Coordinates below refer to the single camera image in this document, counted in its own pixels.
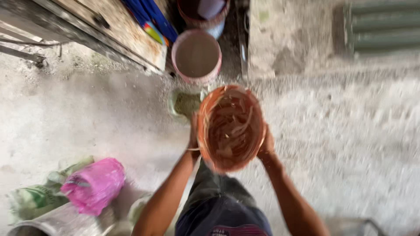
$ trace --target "green mixture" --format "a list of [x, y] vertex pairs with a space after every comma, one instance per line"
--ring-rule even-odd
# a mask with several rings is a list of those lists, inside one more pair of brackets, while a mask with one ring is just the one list
[[178, 94], [175, 102], [175, 111], [191, 120], [194, 111], [200, 108], [200, 94]]

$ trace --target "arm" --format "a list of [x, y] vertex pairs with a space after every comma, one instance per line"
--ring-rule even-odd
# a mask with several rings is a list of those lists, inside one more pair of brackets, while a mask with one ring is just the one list
[[[197, 147], [195, 116], [192, 121], [188, 148]], [[132, 236], [156, 236], [165, 233], [178, 209], [188, 178], [199, 155], [200, 151], [185, 151], [168, 178], [143, 209]]]
[[312, 207], [303, 199], [287, 176], [283, 165], [274, 152], [274, 138], [267, 126], [267, 134], [260, 148], [261, 159], [283, 213], [287, 227], [293, 236], [327, 236], [329, 231]]

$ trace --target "forearm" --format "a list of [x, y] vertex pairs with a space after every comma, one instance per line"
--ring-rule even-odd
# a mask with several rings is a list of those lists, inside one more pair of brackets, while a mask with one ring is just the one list
[[260, 158], [277, 194], [290, 233], [293, 236], [329, 235], [322, 220], [294, 187], [277, 156], [262, 154]]
[[198, 154], [186, 151], [143, 209], [133, 236], [163, 235], [174, 217]]

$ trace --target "blue fabric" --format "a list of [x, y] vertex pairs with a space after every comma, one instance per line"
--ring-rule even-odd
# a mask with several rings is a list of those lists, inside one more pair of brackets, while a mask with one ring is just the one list
[[248, 207], [228, 196], [213, 197], [194, 203], [180, 216], [176, 223], [175, 236], [209, 235], [215, 226], [259, 227], [272, 236], [270, 224], [257, 208]]
[[171, 42], [178, 37], [177, 32], [166, 20], [154, 0], [122, 0], [133, 13], [139, 24], [144, 27], [145, 23], [154, 22], [157, 29]]

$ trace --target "person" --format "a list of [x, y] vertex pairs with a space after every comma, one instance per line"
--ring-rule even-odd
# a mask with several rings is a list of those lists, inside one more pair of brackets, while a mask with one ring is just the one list
[[[190, 141], [168, 178], [144, 207], [132, 236], [163, 235], [180, 203], [197, 162], [197, 119], [192, 118]], [[267, 125], [265, 140], [257, 154], [270, 177], [284, 220], [293, 236], [326, 236], [329, 232], [287, 176], [274, 151]], [[212, 173], [200, 162], [189, 197], [175, 226], [176, 236], [272, 236], [264, 214], [254, 198], [234, 178]]]

